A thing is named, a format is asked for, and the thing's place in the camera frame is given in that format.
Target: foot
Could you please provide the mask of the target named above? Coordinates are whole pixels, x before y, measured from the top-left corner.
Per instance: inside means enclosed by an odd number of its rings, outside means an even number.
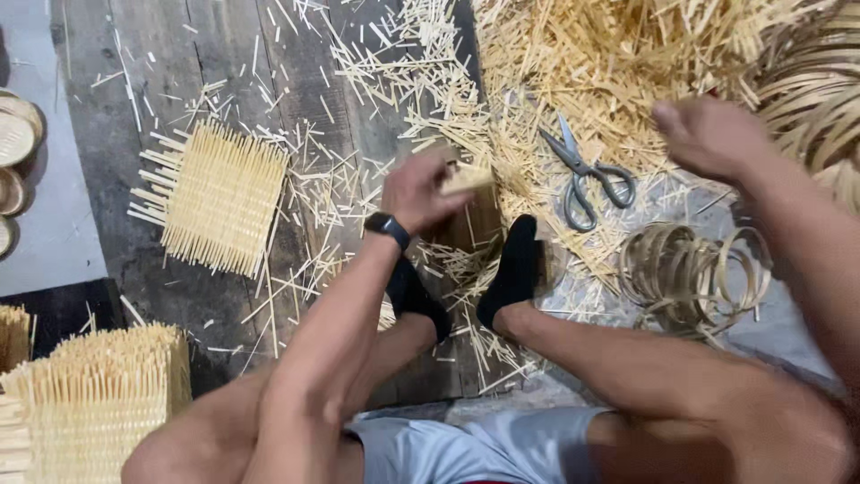
[[[403,313],[423,314],[436,327],[436,342],[441,343],[451,334],[451,320],[445,308],[424,289],[418,271],[406,259],[400,258],[391,273],[385,292],[391,299],[394,315],[400,319]]]
[[[543,248],[535,240],[537,230],[538,221],[531,215],[521,215],[511,226],[501,249],[499,272],[478,301],[478,319],[490,330],[494,329],[493,318],[500,309],[534,298]]]

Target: concrete floor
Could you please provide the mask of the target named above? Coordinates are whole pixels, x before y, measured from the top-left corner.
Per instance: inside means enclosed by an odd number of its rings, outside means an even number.
[[[92,281],[108,275],[71,130],[69,107],[41,3],[5,0],[0,13],[0,86],[35,103],[45,140],[16,166],[30,203],[16,216],[18,240],[0,259],[0,296]]]
[[[46,118],[46,141],[25,170],[34,198],[27,211],[15,219],[21,234],[17,247],[0,260],[0,296],[107,275],[71,131],[64,86],[58,78],[64,73],[57,72],[50,17],[41,7],[34,8],[30,0],[7,0],[3,10],[0,28],[7,54],[6,58],[0,57],[0,85],[40,107]],[[697,190],[691,195],[689,209],[693,211],[713,198],[710,192]],[[683,220],[683,213],[683,207],[676,206],[660,218]],[[717,236],[731,226],[731,217],[726,207],[717,205],[691,217],[691,224]],[[761,316],[759,323],[752,323],[749,315],[749,320],[728,332],[725,341],[738,351],[759,354],[783,366],[796,366],[825,380],[832,378],[832,371],[809,340],[800,314],[781,283],[771,286]],[[617,324],[628,326],[631,322],[627,318]],[[594,403],[579,381],[546,364],[544,371],[510,394],[388,409],[371,415],[395,414],[457,424],[501,409]]]

